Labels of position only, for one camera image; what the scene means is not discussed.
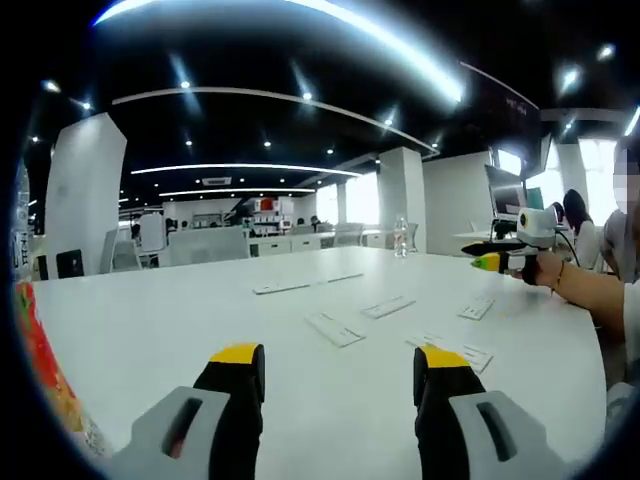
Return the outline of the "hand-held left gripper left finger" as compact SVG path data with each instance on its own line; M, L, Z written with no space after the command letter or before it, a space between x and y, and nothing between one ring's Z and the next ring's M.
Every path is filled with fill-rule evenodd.
M178 387L134 421L112 457L114 479L253 479L265 400L259 343L210 357L191 387Z

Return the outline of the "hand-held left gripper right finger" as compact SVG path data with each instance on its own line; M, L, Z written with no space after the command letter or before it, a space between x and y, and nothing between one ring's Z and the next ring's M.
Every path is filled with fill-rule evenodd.
M414 349L415 436L424 479L564 479L570 467L545 427L500 391L488 391L461 355Z

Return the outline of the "person's right hand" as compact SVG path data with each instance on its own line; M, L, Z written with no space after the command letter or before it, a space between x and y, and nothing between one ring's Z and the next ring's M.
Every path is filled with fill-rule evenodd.
M542 251L536 256L535 285L556 290L565 267L565 260L550 251Z

